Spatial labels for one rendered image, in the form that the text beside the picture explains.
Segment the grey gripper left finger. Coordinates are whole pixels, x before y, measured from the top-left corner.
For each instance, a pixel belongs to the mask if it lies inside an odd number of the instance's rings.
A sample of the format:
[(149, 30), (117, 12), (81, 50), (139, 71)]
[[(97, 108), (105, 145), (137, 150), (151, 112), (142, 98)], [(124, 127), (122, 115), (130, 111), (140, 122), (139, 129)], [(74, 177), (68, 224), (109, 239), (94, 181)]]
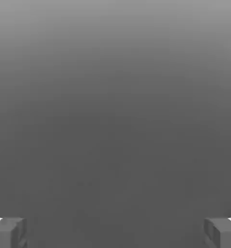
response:
[(0, 248), (28, 248), (25, 218), (0, 217)]

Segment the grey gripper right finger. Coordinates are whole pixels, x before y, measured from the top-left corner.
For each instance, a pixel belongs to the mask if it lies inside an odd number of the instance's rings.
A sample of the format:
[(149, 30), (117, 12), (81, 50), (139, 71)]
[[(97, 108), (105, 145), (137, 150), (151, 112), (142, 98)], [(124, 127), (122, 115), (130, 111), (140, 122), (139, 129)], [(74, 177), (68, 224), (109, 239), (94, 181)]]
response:
[(231, 248), (231, 217), (205, 218), (205, 248)]

